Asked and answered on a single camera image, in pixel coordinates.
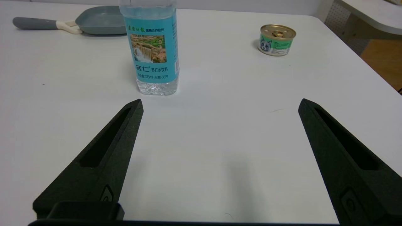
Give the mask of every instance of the blue bottle label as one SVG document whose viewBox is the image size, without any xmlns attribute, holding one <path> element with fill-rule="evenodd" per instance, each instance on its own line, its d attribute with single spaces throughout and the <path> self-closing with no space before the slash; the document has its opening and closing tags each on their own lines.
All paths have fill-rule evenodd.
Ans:
<svg viewBox="0 0 402 226">
<path fill-rule="evenodd" d="M 138 80 L 168 83 L 178 76 L 176 13 L 161 20 L 124 17 Z"/>
</svg>

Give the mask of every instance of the tin can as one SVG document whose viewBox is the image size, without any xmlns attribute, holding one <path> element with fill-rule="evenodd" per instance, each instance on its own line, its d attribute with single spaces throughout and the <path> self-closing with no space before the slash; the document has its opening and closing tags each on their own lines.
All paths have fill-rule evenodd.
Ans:
<svg viewBox="0 0 402 226">
<path fill-rule="evenodd" d="M 264 25 L 261 27 L 259 50 L 271 56 L 283 56 L 289 53 L 295 30 L 283 25 Z"/>
</svg>

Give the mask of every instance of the white desk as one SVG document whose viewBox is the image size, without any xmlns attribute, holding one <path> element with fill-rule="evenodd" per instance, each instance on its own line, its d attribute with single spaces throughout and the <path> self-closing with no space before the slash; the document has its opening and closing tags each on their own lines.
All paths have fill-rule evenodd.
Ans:
<svg viewBox="0 0 402 226">
<path fill-rule="evenodd" d="M 302 98 L 402 175 L 401 96 L 318 19 L 178 10 L 179 90 L 153 97 L 136 89 L 126 36 L 12 25 L 89 7 L 0 2 L 0 225 L 34 221 L 33 200 L 138 98 L 144 116 L 119 201 L 128 220 L 337 223 Z M 255 47 L 268 23 L 297 31 L 288 55 Z"/>
<path fill-rule="evenodd" d="M 339 3 L 374 28 L 402 35 L 402 6 L 385 0 L 339 0 Z"/>
</svg>

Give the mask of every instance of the plastic bottle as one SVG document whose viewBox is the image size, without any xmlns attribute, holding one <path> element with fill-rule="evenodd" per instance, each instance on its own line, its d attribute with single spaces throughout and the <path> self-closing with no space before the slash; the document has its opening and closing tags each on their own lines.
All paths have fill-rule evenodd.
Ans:
<svg viewBox="0 0 402 226">
<path fill-rule="evenodd" d="M 138 88 L 171 95 L 178 85 L 176 0 L 119 0 Z"/>
</svg>

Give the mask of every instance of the gray frying pan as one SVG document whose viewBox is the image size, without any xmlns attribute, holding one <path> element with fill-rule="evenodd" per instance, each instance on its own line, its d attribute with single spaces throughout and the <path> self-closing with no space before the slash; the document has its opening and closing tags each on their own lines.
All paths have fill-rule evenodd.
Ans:
<svg viewBox="0 0 402 226">
<path fill-rule="evenodd" d="M 89 8 L 75 21 L 53 21 L 27 17 L 15 17 L 14 26 L 23 30 L 62 29 L 73 34 L 82 32 L 91 35 L 122 35 L 126 33 L 123 15 L 118 6 L 98 6 Z"/>
</svg>

